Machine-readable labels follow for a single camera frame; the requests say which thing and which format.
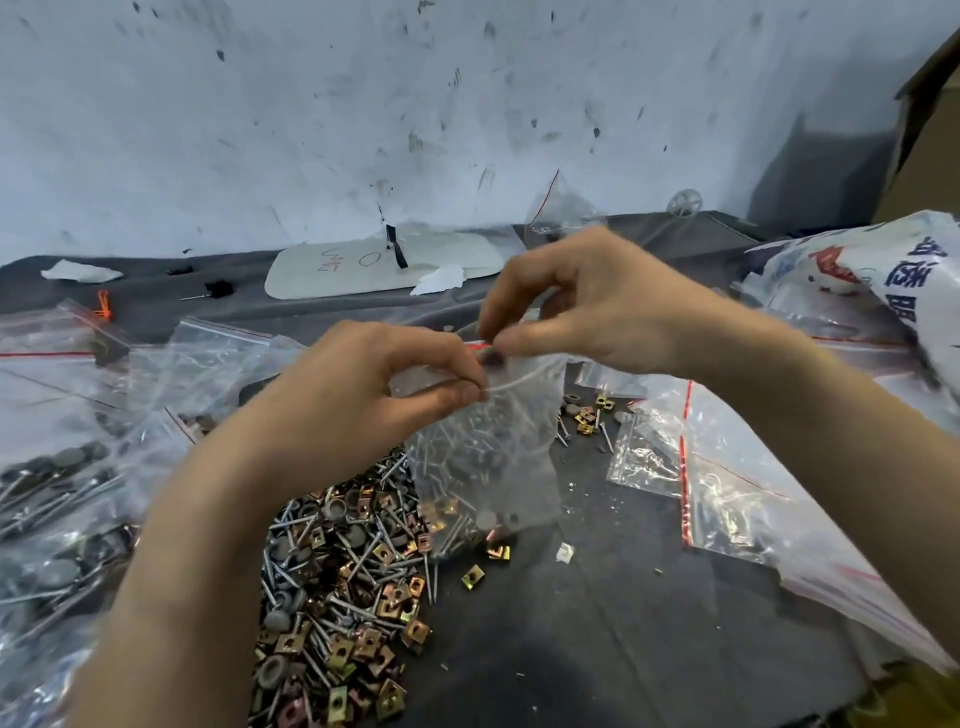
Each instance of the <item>pile of hardware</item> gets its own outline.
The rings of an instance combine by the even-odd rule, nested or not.
[[[291,500],[271,526],[251,726],[403,712],[397,643],[422,652],[430,627],[420,609],[436,600],[437,583],[404,466],[397,449],[325,493]]]

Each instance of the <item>pile of nails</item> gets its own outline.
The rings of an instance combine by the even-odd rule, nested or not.
[[[420,608],[437,596],[418,506],[395,449],[278,514],[263,551],[248,725],[341,726],[403,712],[401,655],[422,652],[430,627]]]
[[[108,446],[93,441],[8,466],[0,473],[0,540],[21,536],[101,493],[115,477],[97,465],[109,455]]]

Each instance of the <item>white wall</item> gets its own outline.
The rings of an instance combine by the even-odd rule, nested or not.
[[[518,222],[558,167],[609,212],[692,186],[852,221],[893,94],[960,25],[956,0],[137,3],[0,0],[0,262],[343,239],[377,205]]]

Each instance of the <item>finger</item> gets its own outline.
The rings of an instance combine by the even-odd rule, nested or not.
[[[512,257],[480,308],[478,330],[491,341],[519,321],[533,300],[548,288],[571,287],[582,264],[586,238],[582,233]]]
[[[487,374],[455,333],[429,328],[389,327],[383,341],[387,349],[387,377],[418,365],[443,369],[460,379],[486,388]]]
[[[444,381],[410,397],[387,400],[386,421],[395,429],[397,439],[406,439],[479,399],[480,388],[472,381]]]
[[[553,319],[573,308],[577,303],[577,292],[571,288],[554,291],[540,306],[540,320]]]
[[[580,353],[577,317],[567,311],[546,321],[524,321],[504,328],[493,345],[507,356],[539,356],[546,353]]]

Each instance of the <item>bag of washers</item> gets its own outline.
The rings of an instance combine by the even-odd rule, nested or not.
[[[549,451],[567,357],[480,355],[490,385],[487,401],[425,427],[406,443],[435,558],[492,531],[506,534],[560,515]],[[405,397],[445,378],[449,375],[419,367],[395,376],[391,388]]]

